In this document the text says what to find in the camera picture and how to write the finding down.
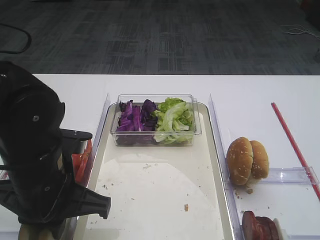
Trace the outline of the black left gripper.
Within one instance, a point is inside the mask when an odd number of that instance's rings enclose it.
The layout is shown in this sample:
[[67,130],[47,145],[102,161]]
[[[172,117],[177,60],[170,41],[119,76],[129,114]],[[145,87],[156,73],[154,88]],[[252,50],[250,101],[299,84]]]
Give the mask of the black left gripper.
[[21,223],[18,240],[73,240],[80,216],[98,214],[106,220],[111,209],[111,198],[75,184],[72,196],[72,217],[50,222],[36,222],[18,217]]

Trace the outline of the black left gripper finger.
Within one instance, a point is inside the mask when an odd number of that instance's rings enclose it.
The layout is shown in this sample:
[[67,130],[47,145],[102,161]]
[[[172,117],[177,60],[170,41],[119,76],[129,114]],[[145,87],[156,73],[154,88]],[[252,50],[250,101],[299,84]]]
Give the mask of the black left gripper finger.
[[83,154],[87,143],[93,138],[93,134],[86,131],[61,129],[62,152],[67,155]]

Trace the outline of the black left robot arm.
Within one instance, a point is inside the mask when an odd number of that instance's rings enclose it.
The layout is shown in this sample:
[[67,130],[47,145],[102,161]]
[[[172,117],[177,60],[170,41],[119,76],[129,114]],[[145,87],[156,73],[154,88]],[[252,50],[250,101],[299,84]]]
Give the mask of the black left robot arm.
[[86,187],[93,135],[61,128],[65,110],[32,73],[0,63],[0,204],[17,215],[19,240],[65,240],[73,219],[109,216],[111,198]]

